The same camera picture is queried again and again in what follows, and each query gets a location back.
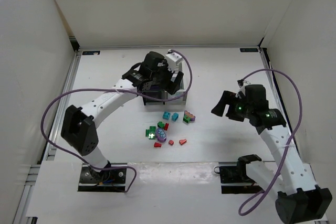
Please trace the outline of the purple butterfly arch lego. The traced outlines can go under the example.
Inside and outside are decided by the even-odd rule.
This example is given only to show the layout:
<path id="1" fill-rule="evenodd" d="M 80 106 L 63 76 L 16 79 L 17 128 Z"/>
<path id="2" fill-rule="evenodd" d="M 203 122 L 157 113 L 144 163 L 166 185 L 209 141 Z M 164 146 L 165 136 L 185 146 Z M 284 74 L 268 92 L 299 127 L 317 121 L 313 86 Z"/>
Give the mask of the purple butterfly arch lego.
<path id="1" fill-rule="evenodd" d="M 191 122 L 196 120 L 196 116 L 187 110 L 184 111 L 184 118 L 189 118 Z"/>

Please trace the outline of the green number four lego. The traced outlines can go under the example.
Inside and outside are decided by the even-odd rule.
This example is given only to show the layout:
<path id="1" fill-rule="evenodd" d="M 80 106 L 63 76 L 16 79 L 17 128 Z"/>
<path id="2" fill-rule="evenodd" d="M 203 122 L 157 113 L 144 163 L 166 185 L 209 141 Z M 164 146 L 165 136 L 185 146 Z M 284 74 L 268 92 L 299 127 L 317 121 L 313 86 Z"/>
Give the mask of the green number four lego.
<path id="1" fill-rule="evenodd" d="M 190 118 L 189 116 L 185 115 L 185 116 L 183 117 L 183 121 L 184 121 L 185 123 L 189 124 L 190 121 L 191 121 L 191 118 Z"/>

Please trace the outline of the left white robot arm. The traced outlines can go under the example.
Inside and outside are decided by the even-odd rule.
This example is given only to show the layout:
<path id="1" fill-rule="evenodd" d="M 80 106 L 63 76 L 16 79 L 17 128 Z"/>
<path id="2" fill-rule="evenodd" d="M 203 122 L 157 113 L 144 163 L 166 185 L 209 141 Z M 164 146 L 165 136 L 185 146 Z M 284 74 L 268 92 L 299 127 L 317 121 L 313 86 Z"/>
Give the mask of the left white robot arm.
<path id="1" fill-rule="evenodd" d="M 106 170 L 111 165 L 98 148 L 99 125 L 119 107 L 145 94 L 152 86 L 171 95 L 176 94 L 184 74 L 175 72 L 175 68 L 183 60 L 183 56 L 175 50 L 170 50 L 166 55 L 150 51 L 142 62 L 122 75 L 110 92 L 104 92 L 80 107 L 69 106 L 65 112 L 61 137 L 94 171 Z"/>

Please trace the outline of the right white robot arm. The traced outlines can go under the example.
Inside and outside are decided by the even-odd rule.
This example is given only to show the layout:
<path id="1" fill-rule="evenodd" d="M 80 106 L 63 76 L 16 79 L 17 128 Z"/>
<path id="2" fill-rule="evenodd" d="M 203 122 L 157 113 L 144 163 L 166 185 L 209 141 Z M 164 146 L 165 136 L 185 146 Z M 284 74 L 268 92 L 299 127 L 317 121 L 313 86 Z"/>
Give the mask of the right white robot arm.
<path id="1" fill-rule="evenodd" d="M 237 93 L 225 90 L 211 113 L 239 122 L 248 120 L 267 145 L 278 167 L 275 172 L 258 155 L 250 154 L 238 158 L 236 173 L 242 180 L 256 182 L 275 201 L 283 223 L 324 216 L 332 201 L 331 192 L 320 188 L 305 168 L 282 113 L 269 107 L 263 85 L 245 84 Z"/>

